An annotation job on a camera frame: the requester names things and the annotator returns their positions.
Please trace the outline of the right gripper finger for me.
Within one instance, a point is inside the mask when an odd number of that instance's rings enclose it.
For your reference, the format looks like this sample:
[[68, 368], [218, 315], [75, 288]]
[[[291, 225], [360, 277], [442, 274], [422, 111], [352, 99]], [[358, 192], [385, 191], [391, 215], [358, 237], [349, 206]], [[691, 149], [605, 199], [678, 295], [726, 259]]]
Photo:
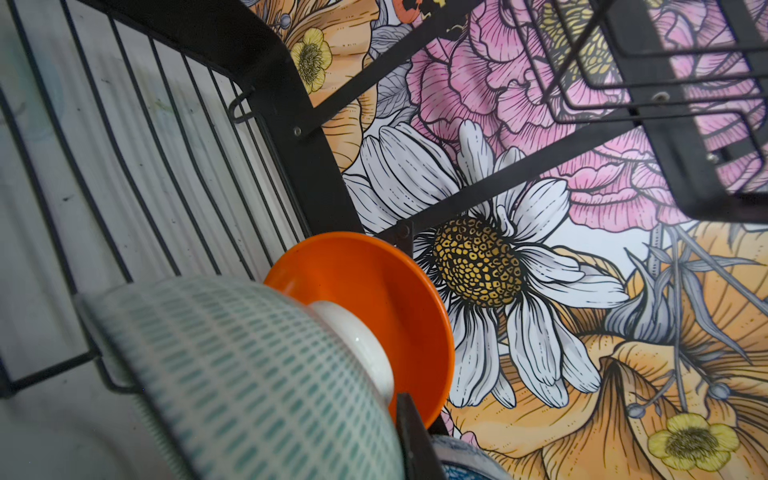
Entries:
[[405, 478], [446, 480], [442, 463], [431, 443], [414, 401], [408, 393], [396, 397], [395, 425], [401, 445]]

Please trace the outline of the blue floral ceramic bowl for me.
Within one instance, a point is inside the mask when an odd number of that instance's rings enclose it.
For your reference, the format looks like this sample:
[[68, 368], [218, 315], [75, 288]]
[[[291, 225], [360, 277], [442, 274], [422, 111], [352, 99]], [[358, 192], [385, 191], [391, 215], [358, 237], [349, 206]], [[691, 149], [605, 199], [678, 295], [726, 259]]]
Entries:
[[511, 480], [512, 477], [479, 447], [445, 435], [431, 438], [431, 445], [449, 480]]

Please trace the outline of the orange plastic bowl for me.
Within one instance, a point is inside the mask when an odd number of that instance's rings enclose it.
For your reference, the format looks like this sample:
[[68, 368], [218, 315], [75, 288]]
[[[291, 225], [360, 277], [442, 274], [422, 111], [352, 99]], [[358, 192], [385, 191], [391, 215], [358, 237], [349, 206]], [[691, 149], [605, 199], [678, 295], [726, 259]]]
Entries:
[[282, 255], [265, 283], [302, 304], [329, 301], [355, 315], [381, 344], [395, 393], [412, 397], [425, 426], [440, 417], [453, 336], [436, 288], [408, 255], [364, 234], [324, 233]]

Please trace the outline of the mint green ceramic bowl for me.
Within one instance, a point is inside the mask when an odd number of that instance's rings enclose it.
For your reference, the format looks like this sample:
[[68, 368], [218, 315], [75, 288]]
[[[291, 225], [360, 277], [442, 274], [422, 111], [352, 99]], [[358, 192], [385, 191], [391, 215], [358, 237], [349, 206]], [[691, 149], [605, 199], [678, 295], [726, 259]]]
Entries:
[[402, 479], [395, 425], [342, 340], [255, 282], [185, 276], [74, 299], [179, 479]]

